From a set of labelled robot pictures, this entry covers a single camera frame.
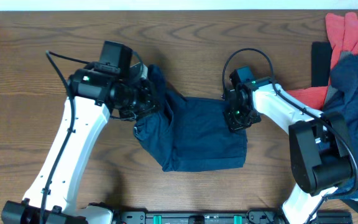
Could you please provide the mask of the red cloth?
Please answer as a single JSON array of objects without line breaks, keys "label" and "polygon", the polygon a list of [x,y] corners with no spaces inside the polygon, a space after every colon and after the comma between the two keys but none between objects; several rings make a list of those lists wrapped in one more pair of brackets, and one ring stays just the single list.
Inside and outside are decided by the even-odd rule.
[{"label": "red cloth", "polygon": [[[347,12],[344,16],[329,13],[326,15],[325,21],[328,40],[333,50],[330,68],[334,68],[339,61],[341,52],[350,51],[353,55],[358,55],[358,16],[354,12]],[[324,105],[328,86],[288,90],[287,92],[303,104],[320,110]]]}]

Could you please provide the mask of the grey garment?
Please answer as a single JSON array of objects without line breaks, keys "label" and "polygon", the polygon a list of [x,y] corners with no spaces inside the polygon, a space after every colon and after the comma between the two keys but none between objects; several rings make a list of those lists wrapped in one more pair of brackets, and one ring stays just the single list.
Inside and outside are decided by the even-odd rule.
[{"label": "grey garment", "polygon": [[350,51],[340,53],[339,61],[330,73],[331,83],[324,101],[324,110],[335,105],[337,101],[341,101],[344,88],[348,86],[350,77],[350,59],[353,59],[353,54]]}]

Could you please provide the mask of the black cloth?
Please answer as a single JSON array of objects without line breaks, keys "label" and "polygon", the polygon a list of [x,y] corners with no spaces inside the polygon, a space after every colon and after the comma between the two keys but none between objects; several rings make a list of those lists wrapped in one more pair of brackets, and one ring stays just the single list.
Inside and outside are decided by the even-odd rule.
[{"label": "black cloth", "polygon": [[332,48],[329,42],[313,42],[311,45],[311,86],[328,86]]}]

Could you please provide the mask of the navy blue shorts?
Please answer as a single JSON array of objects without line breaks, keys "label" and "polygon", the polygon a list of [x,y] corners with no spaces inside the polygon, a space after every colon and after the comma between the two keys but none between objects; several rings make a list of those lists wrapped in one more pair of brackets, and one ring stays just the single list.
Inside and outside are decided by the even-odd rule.
[{"label": "navy blue shorts", "polygon": [[231,132],[225,101],[181,96],[169,88],[161,69],[149,65],[161,109],[139,119],[135,138],[164,172],[202,172],[241,168],[246,161],[245,130]]}]

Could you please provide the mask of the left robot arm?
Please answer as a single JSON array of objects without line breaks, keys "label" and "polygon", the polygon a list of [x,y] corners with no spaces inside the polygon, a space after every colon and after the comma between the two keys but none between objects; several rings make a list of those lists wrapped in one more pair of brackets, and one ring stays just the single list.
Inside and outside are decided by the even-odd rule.
[{"label": "left robot arm", "polygon": [[148,68],[130,47],[105,41],[99,60],[84,62],[69,78],[62,121],[47,158],[21,202],[7,201],[3,223],[115,223],[104,203],[76,206],[83,173],[111,119],[137,121],[159,110]]}]

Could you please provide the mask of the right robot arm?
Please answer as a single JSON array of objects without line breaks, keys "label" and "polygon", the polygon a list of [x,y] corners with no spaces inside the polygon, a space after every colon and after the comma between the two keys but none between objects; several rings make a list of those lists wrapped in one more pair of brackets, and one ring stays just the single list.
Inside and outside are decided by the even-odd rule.
[{"label": "right robot arm", "polygon": [[320,206],[339,197],[338,188],[348,181],[358,180],[344,117],[309,108],[272,78],[256,79],[249,67],[234,70],[229,79],[224,117],[231,131],[247,129],[265,115],[288,134],[296,184],[272,223],[318,223]]}]

